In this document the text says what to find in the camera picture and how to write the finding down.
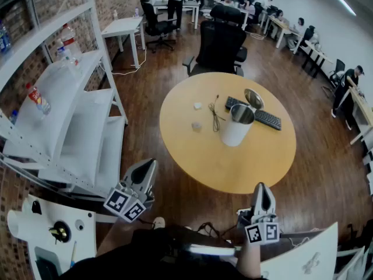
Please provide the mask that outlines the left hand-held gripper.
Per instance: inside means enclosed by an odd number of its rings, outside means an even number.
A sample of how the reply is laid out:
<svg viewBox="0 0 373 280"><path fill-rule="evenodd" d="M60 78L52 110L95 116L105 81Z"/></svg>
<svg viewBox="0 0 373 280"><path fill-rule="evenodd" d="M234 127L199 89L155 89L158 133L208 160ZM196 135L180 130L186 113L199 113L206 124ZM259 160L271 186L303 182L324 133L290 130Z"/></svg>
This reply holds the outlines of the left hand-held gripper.
<svg viewBox="0 0 373 280"><path fill-rule="evenodd" d="M105 209L128 223L137 220L154 203L151 187L158 166L158 161L154 158L133 164L125 173L124 183L119 183L110 191L104 202Z"/></svg>

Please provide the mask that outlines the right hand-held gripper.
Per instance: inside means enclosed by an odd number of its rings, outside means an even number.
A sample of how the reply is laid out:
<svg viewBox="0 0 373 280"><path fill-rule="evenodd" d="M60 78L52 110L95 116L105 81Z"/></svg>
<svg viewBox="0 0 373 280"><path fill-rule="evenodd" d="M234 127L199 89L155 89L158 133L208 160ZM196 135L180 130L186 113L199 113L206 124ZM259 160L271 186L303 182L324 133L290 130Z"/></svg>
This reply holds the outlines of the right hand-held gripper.
<svg viewBox="0 0 373 280"><path fill-rule="evenodd" d="M244 230L250 244L257 246L279 242L280 229L275 211L276 200L271 189L264 183L258 183L252 197L252 209L237 211L237 227Z"/></svg>

